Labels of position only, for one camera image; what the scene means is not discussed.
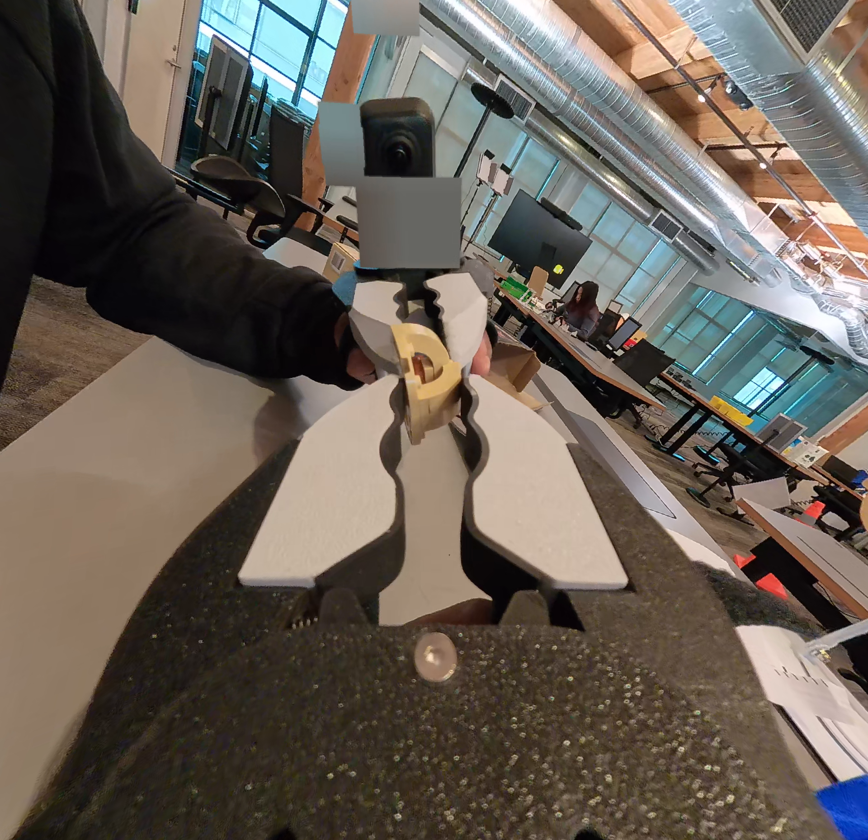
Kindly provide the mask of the silver ventilation duct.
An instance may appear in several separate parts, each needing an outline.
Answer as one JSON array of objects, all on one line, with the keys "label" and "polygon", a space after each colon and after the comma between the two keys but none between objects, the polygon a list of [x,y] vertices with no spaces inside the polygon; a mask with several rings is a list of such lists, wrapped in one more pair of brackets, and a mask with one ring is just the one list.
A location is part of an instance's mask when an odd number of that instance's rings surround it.
[{"label": "silver ventilation duct", "polygon": [[855,0],[667,0],[833,199],[866,219],[866,69],[833,33]]},{"label": "silver ventilation duct", "polygon": [[720,263],[718,220],[692,180],[700,150],[558,6],[547,0],[420,0],[450,30],[620,165],[699,238],[704,273]]}]

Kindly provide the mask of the black floor lamp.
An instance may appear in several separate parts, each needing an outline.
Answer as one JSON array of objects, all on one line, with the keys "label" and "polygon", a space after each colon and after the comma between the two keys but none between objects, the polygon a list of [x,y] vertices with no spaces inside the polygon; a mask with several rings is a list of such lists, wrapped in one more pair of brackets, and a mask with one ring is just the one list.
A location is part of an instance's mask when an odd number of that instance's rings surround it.
[{"label": "black floor lamp", "polygon": [[465,151],[465,156],[464,156],[465,162],[467,162],[469,160],[470,154],[472,153],[472,151],[476,147],[476,143],[481,139],[481,136],[483,134],[483,129],[485,129],[487,122],[489,121],[489,119],[493,115],[498,117],[498,118],[506,119],[506,120],[510,120],[515,116],[514,108],[510,105],[510,103],[503,96],[501,96],[499,93],[497,93],[496,90],[492,89],[489,86],[486,86],[482,82],[473,82],[471,85],[471,92],[472,92],[473,98],[476,100],[476,102],[483,107],[483,113],[477,122],[476,128],[474,129],[473,134],[472,134],[472,138],[471,138],[471,140],[467,146],[467,149]]}]

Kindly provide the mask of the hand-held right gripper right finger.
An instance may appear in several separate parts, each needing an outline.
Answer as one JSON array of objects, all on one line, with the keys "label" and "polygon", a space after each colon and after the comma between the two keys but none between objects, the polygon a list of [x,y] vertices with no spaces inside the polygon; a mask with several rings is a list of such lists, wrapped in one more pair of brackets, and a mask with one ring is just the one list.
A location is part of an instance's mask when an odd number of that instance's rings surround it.
[{"label": "hand-held right gripper right finger", "polygon": [[464,574],[493,599],[515,590],[619,591],[627,572],[578,468],[577,445],[493,383],[462,392],[469,468]]}]

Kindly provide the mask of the black office chair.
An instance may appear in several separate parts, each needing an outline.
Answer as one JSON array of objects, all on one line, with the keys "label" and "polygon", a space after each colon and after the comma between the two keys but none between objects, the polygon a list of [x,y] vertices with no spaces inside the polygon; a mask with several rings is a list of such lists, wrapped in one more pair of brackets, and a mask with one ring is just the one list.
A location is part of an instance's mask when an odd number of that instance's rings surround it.
[{"label": "black office chair", "polygon": [[279,239],[288,238],[323,255],[331,250],[331,243],[316,234],[323,225],[324,213],[302,199],[305,129],[305,124],[290,118],[277,104],[272,105],[266,183],[283,212],[274,212],[274,199],[265,190],[251,202],[255,216],[246,237],[259,249],[265,250]]},{"label": "black office chair", "polygon": [[193,178],[228,198],[234,206],[263,214],[267,224],[283,221],[286,210],[277,191],[266,180],[253,176],[235,159],[210,155],[192,162]]}]

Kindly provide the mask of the tripod with phones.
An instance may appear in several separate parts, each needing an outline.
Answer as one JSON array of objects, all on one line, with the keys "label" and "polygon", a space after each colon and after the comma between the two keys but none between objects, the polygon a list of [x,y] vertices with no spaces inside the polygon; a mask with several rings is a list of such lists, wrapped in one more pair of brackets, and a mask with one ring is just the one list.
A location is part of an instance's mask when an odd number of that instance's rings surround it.
[{"label": "tripod with phones", "polygon": [[476,177],[479,187],[488,187],[491,190],[491,196],[472,233],[472,242],[476,241],[476,237],[491,216],[497,200],[507,197],[514,184],[510,167],[497,163],[494,159],[494,153],[488,149],[484,150],[481,155]]}]

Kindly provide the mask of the white paper sheet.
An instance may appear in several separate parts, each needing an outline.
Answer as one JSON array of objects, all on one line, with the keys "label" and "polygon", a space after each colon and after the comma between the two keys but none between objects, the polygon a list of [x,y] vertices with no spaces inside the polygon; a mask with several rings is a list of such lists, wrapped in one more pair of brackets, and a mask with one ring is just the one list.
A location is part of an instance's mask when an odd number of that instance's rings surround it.
[{"label": "white paper sheet", "polygon": [[866,776],[867,714],[862,704],[844,708],[843,718],[799,713],[779,704],[774,708],[829,782]]}]

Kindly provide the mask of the tan arch brick assembly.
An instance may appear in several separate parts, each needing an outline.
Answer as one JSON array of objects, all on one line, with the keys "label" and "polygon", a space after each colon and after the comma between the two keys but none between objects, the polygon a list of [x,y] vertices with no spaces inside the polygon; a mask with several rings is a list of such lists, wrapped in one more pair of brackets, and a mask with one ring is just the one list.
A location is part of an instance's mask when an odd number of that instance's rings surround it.
[{"label": "tan arch brick assembly", "polygon": [[423,325],[392,325],[391,333],[406,393],[406,429],[410,443],[418,445],[458,414],[462,368]]}]

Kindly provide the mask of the grey desk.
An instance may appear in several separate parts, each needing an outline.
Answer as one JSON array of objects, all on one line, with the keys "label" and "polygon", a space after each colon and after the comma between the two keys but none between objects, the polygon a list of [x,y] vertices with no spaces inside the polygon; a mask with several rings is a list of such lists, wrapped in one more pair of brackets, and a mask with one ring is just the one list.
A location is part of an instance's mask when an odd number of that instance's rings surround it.
[{"label": "grey desk", "polygon": [[396,580],[239,582],[353,393],[152,338],[2,452],[2,838],[51,779],[21,838],[767,837],[778,741],[712,572],[580,444],[623,590],[483,593],[466,434],[401,416]]}]

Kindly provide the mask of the monitor on arm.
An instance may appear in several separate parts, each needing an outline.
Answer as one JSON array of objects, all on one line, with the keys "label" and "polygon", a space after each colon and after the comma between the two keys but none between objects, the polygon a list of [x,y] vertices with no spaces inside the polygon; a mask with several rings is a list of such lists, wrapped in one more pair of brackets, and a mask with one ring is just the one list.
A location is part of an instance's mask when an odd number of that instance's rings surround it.
[{"label": "monitor on arm", "polygon": [[208,60],[194,122],[201,130],[199,159],[216,145],[232,151],[250,95],[253,69],[247,56],[215,34],[211,38]]}]

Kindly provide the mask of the open cardboard box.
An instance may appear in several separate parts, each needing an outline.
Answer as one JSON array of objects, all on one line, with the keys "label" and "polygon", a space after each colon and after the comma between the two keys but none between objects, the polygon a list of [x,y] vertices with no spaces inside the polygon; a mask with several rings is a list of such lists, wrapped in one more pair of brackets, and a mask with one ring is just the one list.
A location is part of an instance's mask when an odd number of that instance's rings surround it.
[{"label": "open cardboard box", "polygon": [[520,343],[498,342],[493,348],[491,368],[486,378],[499,389],[521,399],[541,366],[534,350]]}]

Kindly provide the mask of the person's left hand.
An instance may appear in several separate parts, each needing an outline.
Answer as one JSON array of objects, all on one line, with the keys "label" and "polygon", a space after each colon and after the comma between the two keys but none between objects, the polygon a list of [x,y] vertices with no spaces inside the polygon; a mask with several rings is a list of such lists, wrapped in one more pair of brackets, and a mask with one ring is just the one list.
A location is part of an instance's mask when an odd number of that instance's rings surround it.
[{"label": "person's left hand", "polygon": [[[491,372],[492,352],[491,342],[487,336],[484,336],[472,359],[470,372],[482,377],[487,376]],[[375,365],[358,346],[353,346],[349,351],[346,371],[351,378],[363,384],[370,384],[376,380]]]}]

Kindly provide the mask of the large black screen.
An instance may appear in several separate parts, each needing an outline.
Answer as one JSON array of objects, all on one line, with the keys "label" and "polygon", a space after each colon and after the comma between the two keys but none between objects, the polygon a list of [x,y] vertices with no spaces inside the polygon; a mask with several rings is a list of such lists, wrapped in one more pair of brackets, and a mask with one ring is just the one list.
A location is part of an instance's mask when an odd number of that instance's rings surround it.
[{"label": "large black screen", "polygon": [[548,287],[561,289],[593,245],[567,215],[554,215],[541,201],[518,190],[488,239],[487,247],[529,278],[536,267],[548,272]]}]

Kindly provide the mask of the small cardboard box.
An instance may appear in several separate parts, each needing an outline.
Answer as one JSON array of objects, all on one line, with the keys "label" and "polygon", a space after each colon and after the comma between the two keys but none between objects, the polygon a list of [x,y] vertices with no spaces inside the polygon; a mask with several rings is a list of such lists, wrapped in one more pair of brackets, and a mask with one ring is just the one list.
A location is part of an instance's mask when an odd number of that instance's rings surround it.
[{"label": "small cardboard box", "polygon": [[359,261],[359,249],[352,243],[334,242],[323,266],[322,275],[335,284],[348,271],[353,271]]}]

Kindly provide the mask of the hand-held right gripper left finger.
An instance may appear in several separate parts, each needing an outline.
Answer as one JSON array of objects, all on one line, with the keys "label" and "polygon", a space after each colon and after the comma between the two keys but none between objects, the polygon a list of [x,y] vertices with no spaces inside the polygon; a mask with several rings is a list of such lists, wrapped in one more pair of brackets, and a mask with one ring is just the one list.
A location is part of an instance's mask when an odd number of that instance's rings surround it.
[{"label": "hand-held right gripper left finger", "polygon": [[404,401],[397,378],[351,394],[298,442],[238,573],[248,587],[347,588],[378,598],[405,561]]}]

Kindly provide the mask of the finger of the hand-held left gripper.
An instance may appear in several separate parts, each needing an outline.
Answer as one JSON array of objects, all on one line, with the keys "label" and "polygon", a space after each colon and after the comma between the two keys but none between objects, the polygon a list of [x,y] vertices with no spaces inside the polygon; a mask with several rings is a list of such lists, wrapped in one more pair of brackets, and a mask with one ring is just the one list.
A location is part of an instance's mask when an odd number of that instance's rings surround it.
[{"label": "finger of the hand-held left gripper", "polygon": [[407,318],[406,284],[399,280],[358,280],[349,311],[357,346],[379,375],[402,376],[392,327]]},{"label": "finger of the hand-held left gripper", "polygon": [[433,330],[449,357],[467,373],[491,371],[487,299],[468,272],[447,272],[424,281],[424,326]]}]

